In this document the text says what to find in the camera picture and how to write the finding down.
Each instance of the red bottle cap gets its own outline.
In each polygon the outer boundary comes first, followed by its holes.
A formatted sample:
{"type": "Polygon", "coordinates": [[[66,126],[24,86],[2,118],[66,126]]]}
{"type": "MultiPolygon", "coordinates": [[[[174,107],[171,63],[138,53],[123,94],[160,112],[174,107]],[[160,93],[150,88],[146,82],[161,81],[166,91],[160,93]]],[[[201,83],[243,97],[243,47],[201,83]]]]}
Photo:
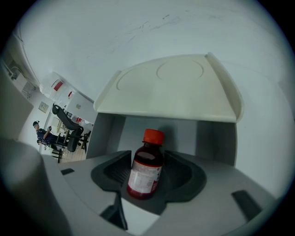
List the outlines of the red bottle cap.
{"type": "Polygon", "coordinates": [[[143,141],[162,145],[164,140],[164,133],[158,130],[146,129],[144,132],[143,141]]]}

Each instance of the bottle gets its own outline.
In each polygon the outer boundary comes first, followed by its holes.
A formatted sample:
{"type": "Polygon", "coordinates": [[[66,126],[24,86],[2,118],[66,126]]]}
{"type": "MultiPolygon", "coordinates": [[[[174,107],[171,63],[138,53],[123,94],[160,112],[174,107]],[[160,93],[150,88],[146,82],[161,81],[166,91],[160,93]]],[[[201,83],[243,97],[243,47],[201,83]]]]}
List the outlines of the bottle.
{"type": "Polygon", "coordinates": [[[127,192],[137,199],[150,198],[156,190],[164,158],[159,148],[164,133],[146,129],[143,146],[135,152],[127,192]]]}

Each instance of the white lid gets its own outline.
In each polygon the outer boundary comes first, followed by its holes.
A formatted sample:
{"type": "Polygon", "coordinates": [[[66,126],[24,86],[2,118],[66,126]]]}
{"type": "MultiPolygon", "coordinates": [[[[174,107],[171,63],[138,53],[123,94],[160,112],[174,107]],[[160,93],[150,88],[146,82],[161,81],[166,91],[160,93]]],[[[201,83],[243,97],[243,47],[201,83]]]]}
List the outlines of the white lid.
{"type": "Polygon", "coordinates": [[[237,122],[240,92],[211,54],[161,58],[118,71],[94,102],[97,112],[237,122]]]}

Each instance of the black chair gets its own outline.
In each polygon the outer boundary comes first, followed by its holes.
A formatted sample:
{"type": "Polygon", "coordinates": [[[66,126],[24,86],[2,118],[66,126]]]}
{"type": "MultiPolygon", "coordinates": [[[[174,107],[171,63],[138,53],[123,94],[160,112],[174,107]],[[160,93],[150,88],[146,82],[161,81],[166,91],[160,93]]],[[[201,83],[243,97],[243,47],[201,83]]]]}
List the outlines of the black chair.
{"type": "MultiPolygon", "coordinates": [[[[88,139],[90,133],[82,136],[84,128],[82,126],[80,126],[79,124],[72,122],[67,117],[67,115],[65,114],[65,112],[63,111],[63,109],[60,106],[53,104],[52,113],[54,115],[57,115],[57,117],[61,120],[62,123],[64,123],[64,125],[67,129],[72,130],[71,134],[69,134],[69,131],[67,131],[66,136],[63,141],[64,145],[67,146],[68,151],[74,152],[77,148],[77,145],[81,141],[84,143],[85,152],[87,152],[86,144],[88,143],[87,139],[88,139]]],[[[58,136],[57,144],[60,144],[60,135],[58,136]]]]}

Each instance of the bottle label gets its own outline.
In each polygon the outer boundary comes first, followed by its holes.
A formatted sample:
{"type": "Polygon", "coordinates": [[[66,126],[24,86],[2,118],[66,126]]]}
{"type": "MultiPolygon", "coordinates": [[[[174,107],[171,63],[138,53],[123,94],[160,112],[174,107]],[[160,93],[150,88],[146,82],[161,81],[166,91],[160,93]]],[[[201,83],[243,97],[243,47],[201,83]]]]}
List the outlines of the bottle label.
{"type": "Polygon", "coordinates": [[[129,187],[142,194],[153,193],[157,187],[161,169],[161,166],[146,165],[134,160],[128,181],[129,187]]]}

